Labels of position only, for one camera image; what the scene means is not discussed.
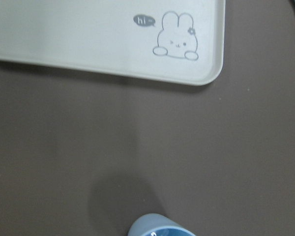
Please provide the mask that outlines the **light blue plastic cup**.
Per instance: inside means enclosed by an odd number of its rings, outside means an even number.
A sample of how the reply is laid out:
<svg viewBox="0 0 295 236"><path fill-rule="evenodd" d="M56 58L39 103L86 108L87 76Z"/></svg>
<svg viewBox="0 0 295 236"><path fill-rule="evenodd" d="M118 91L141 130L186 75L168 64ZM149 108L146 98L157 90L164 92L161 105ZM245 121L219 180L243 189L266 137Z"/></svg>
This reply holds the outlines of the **light blue plastic cup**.
<svg viewBox="0 0 295 236"><path fill-rule="evenodd" d="M139 217L130 227L128 236L195 236L171 219L157 213Z"/></svg>

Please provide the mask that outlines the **cream rabbit tray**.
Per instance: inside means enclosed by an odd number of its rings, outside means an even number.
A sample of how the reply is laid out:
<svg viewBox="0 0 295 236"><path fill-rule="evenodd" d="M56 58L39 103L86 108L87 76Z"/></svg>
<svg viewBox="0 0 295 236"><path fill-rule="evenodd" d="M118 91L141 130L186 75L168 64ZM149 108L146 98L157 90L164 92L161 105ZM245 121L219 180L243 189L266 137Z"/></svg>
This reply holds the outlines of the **cream rabbit tray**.
<svg viewBox="0 0 295 236"><path fill-rule="evenodd" d="M202 86L223 67L224 0L0 0L0 61Z"/></svg>

